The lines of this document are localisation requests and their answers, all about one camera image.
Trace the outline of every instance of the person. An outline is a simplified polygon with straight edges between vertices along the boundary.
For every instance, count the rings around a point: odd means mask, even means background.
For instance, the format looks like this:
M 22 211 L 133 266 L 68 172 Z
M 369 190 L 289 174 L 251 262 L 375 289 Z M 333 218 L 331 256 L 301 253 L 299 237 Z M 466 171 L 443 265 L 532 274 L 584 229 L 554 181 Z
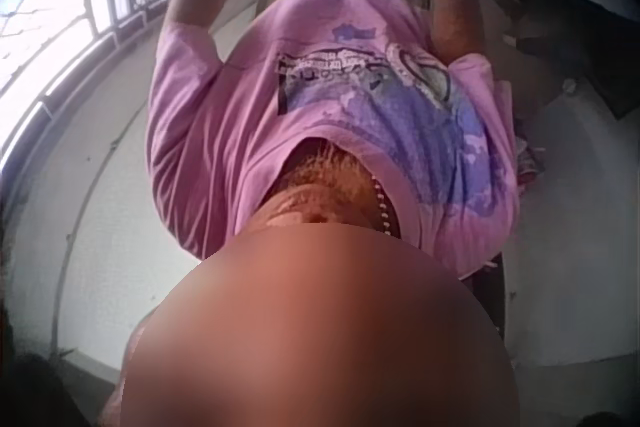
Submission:
M 277 0 L 222 62 L 225 1 L 170 1 L 149 102 L 160 217 L 208 260 L 136 331 L 105 425 L 516 425 L 452 280 L 518 212 L 479 1 Z

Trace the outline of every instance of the white wall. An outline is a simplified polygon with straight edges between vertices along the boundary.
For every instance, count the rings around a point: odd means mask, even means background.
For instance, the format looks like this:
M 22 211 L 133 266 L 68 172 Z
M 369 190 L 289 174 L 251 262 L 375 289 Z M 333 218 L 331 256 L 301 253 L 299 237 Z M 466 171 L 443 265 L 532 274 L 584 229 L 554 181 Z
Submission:
M 226 58 L 255 15 L 215 35 Z M 65 270 L 58 344 L 118 369 L 135 325 L 196 264 L 161 225 L 144 164 L 146 101 L 157 32 L 43 146 L 10 226 L 7 307 L 16 340 L 48 355 L 55 293 Z
M 527 365 L 563 365 L 638 349 L 640 112 L 616 121 L 590 86 L 529 126 L 546 173 L 522 199 L 505 249 L 507 344 Z

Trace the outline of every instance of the chin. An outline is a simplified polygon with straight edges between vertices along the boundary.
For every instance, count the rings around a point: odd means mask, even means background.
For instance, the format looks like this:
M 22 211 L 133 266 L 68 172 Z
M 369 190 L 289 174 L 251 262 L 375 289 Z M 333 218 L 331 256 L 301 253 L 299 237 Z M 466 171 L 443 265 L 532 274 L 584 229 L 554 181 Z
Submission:
M 280 192 L 265 202 L 243 232 L 297 224 L 347 224 L 373 228 L 351 202 L 328 187 L 302 185 Z

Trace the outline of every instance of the window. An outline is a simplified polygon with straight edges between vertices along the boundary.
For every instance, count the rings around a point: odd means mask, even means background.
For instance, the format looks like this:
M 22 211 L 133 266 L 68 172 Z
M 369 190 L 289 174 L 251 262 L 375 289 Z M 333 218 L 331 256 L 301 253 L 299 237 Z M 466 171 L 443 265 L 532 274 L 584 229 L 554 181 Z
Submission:
M 0 175 L 32 111 L 52 115 L 45 93 L 69 75 L 69 66 L 104 56 L 98 43 L 113 36 L 119 45 L 135 33 L 131 25 L 148 24 L 151 9 L 157 15 L 162 1 L 0 0 Z

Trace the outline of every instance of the pink t-shirt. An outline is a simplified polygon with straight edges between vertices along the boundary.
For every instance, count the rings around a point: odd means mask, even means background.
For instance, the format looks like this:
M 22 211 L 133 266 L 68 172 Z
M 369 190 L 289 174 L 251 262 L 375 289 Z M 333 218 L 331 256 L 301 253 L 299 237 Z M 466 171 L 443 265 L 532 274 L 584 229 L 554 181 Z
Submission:
M 206 29 L 164 31 L 147 160 L 160 216 L 204 259 L 259 208 L 291 151 L 323 138 L 375 175 L 402 239 L 460 278 L 518 211 L 508 84 L 487 59 L 448 68 L 405 0 L 278 0 L 226 63 Z

